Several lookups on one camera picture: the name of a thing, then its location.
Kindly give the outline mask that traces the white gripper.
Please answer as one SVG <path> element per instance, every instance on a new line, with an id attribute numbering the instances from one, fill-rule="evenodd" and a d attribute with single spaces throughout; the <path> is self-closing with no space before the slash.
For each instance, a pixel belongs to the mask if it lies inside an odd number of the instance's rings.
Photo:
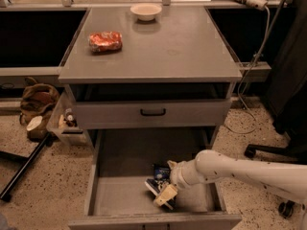
<path id="1" fill-rule="evenodd" d="M 195 161 L 175 162 L 168 160 L 167 164 L 171 169 L 170 180 L 172 184 L 164 184 L 161 191 L 155 197 L 153 204 L 156 206 L 166 205 L 169 208 L 175 207 L 177 189 L 187 190 L 193 185 L 200 184 L 199 173 Z"/>

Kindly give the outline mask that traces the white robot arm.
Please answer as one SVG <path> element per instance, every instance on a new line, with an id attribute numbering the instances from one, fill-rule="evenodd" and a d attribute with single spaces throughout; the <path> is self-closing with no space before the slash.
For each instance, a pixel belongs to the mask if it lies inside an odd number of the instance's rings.
<path id="1" fill-rule="evenodd" d="M 301 205 L 299 230 L 307 230 L 307 166 L 230 158 L 212 149 L 200 151 L 190 161 L 168 161 L 169 184 L 163 185 L 153 201 L 162 206 L 179 190 L 234 178 Z"/>

